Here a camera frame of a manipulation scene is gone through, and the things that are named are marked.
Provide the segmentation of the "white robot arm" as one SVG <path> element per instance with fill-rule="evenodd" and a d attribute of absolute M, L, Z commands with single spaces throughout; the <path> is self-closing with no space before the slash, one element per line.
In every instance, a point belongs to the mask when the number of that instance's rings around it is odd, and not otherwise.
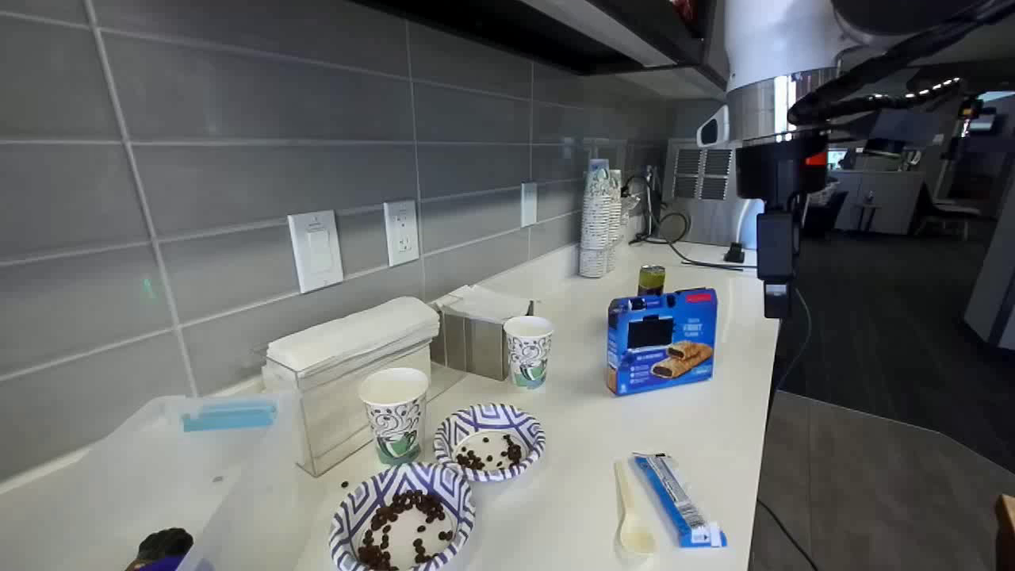
<path fill-rule="evenodd" d="M 735 194 L 761 200 L 759 278 L 763 315 L 796 298 L 799 215 L 827 181 L 827 141 L 859 113 L 912 107 L 962 85 L 956 75 L 872 85 L 1015 14 L 1010 0 L 728 0 L 725 113 Z"/>

